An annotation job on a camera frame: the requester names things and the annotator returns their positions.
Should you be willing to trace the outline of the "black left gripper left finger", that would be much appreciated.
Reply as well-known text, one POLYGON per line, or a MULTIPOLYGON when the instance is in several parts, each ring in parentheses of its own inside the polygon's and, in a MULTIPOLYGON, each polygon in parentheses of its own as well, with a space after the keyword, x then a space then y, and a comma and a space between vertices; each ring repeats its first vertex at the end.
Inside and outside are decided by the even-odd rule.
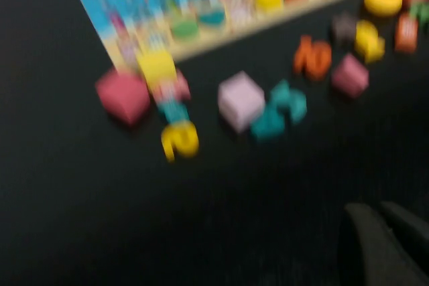
POLYGON ((347 204, 339 231, 341 285, 427 285, 423 271, 400 244, 380 212, 347 204))

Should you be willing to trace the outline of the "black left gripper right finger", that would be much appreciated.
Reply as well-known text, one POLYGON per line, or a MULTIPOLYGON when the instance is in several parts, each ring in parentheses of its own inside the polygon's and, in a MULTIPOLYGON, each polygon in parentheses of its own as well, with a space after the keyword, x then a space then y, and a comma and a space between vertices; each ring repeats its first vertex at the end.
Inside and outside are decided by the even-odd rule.
POLYGON ((394 202, 381 202, 379 207, 406 252, 428 271, 428 223, 394 202))

